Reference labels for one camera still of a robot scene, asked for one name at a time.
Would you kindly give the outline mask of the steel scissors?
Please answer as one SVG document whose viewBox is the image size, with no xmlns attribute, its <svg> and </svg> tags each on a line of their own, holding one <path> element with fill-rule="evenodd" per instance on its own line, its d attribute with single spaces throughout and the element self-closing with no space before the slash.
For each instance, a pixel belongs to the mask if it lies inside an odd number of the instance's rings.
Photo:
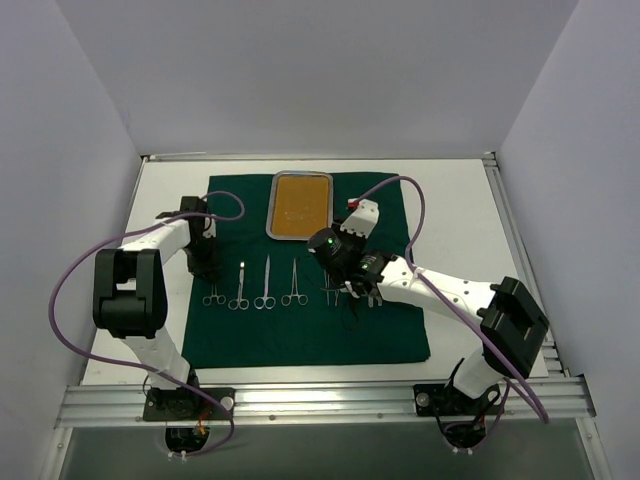
<svg viewBox="0 0 640 480">
<path fill-rule="evenodd" d="M 249 308 L 249 300 L 244 297 L 244 281 L 245 281 L 245 262 L 239 264 L 238 285 L 236 297 L 228 302 L 228 308 L 232 311 L 247 310 Z"/>
<path fill-rule="evenodd" d="M 254 308 L 257 310 L 271 310 L 276 305 L 275 298 L 269 293 L 270 288 L 270 268 L 271 258 L 266 257 L 264 266 L 263 291 L 262 295 L 254 299 Z"/>
</svg>

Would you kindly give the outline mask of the steel tray with orange liner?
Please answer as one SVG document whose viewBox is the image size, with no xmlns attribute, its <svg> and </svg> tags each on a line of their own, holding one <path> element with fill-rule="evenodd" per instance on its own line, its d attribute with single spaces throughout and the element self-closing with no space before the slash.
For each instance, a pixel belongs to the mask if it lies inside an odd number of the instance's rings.
<svg viewBox="0 0 640 480">
<path fill-rule="evenodd" d="M 333 177 L 317 171 L 280 171 L 271 182 L 266 234 L 306 242 L 333 222 Z"/>
</svg>

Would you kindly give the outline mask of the steel forceps with rings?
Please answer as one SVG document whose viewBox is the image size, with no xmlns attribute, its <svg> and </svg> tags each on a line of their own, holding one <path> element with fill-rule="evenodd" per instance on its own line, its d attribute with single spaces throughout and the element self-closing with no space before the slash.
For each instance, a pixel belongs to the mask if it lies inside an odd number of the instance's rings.
<svg viewBox="0 0 640 480">
<path fill-rule="evenodd" d="M 289 307 L 294 303 L 297 303 L 300 306 L 305 306 L 308 304 L 309 298 L 306 294 L 302 294 L 299 291 L 298 285 L 298 272 L 297 272 L 297 259 L 294 258 L 292 261 L 291 268 L 291 285 L 290 292 L 288 294 L 283 294 L 281 297 L 281 305 L 283 307 Z"/>
</svg>

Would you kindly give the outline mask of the green surgical cloth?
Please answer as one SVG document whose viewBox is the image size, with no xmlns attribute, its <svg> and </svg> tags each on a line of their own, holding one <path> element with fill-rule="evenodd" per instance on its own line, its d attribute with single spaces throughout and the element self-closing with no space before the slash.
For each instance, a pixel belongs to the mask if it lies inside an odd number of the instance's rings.
<svg viewBox="0 0 640 480">
<path fill-rule="evenodd" d="M 326 305 L 323 271 L 299 241 L 277 241 L 266 234 L 272 178 L 268 174 L 212 176 L 209 208 L 222 216 L 217 226 L 221 261 L 218 291 L 225 305 L 205 307 L 211 284 L 196 279 L 182 354 L 197 369 L 364 365 L 423 362 L 431 351 L 422 309 L 396 303 L 369 308 L 366 300 L 347 294 L 339 306 Z M 269 293 L 276 305 L 257 310 L 262 295 L 266 257 L 271 258 Z M 281 305 L 290 292 L 291 268 L 297 259 L 299 291 L 308 304 Z M 247 310 L 232 311 L 239 264 L 245 262 Z"/>
</svg>

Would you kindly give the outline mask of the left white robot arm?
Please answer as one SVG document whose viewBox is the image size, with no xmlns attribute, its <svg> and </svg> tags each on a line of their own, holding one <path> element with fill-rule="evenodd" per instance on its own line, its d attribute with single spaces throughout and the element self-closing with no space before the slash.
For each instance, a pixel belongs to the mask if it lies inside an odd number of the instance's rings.
<svg viewBox="0 0 640 480">
<path fill-rule="evenodd" d="M 93 320 L 149 368 L 151 386 L 168 391 L 166 408 L 179 419 L 190 419 L 200 411 L 202 395 L 194 388 L 195 371 L 165 327 L 164 265 L 182 251 L 193 277 L 215 282 L 216 225 L 207 202 L 196 196 L 184 196 L 177 211 L 159 214 L 154 225 L 155 230 L 126 245 L 96 253 Z"/>
</svg>

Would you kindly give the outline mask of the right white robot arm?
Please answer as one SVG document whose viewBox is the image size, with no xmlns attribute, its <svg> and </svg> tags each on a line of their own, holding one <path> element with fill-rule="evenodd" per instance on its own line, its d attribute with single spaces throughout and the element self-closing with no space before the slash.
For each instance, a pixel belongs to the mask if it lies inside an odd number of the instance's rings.
<svg viewBox="0 0 640 480">
<path fill-rule="evenodd" d="M 324 228 L 307 241 L 307 250 L 351 297 L 436 312 L 480 339 L 481 346 L 455 368 L 443 390 L 450 409 L 469 411 L 503 378 L 529 378 L 549 321 L 524 283 L 509 276 L 498 283 L 463 280 L 396 254 L 366 252 L 365 244 L 363 238 Z"/>
</svg>

